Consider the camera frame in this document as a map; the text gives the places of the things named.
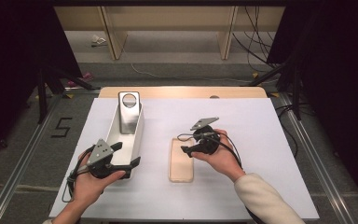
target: black tape mark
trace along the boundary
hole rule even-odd
[[[52,135],[51,138],[64,138],[66,137],[66,135],[68,134],[69,130],[71,129],[70,127],[61,127],[61,121],[63,121],[64,119],[72,119],[72,118],[60,118],[60,120],[58,121],[58,124],[56,126],[56,130],[65,130],[65,134],[62,135]]]

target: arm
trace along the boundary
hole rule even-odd
[[[227,132],[220,134],[220,142],[229,146]],[[283,200],[278,191],[256,174],[246,174],[228,149],[219,146],[213,155],[193,152],[191,155],[208,162],[217,172],[234,182],[235,190],[244,205],[265,223],[304,223],[298,214]]]
[[[84,158],[81,165],[86,164],[89,156],[90,154]],[[118,171],[104,179],[95,178],[90,173],[79,175],[75,182],[73,200],[62,209],[57,217],[52,220],[52,223],[76,223],[86,209],[98,200],[103,190],[108,185],[120,179],[124,174],[124,171]]]

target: white tabletop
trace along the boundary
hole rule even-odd
[[[219,117],[211,124],[224,129],[236,145],[246,173],[258,173],[304,219],[319,218],[270,99],[141,99],[145,128],[141,163],[131,180],[109,186],[82,216],[104,220],[244,220],[251,219],[233,183],[209,164],[195,160],[194,181],[172,183],[168,178],[170,143],[199,119]],[[95,99],[68,167],[78,155],[105,138],[117,99]],[[62,181],[50,212],[65,207]]]

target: beige phone case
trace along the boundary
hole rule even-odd
[[[193,140],[185,142],[173,138],[171,142],[169,179],[175,183],[189,183],[194,178],[194,160],[189,158],[181,146],[193,146]]]

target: forearm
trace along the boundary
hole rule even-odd
[[[76,223],[89,206],[84,203],[73,201],[68,203],[52,221],[53,224]]]
[[[240,177],[234,186],[245,206],[265,223],[304,223],[278,191],[260,176]]]

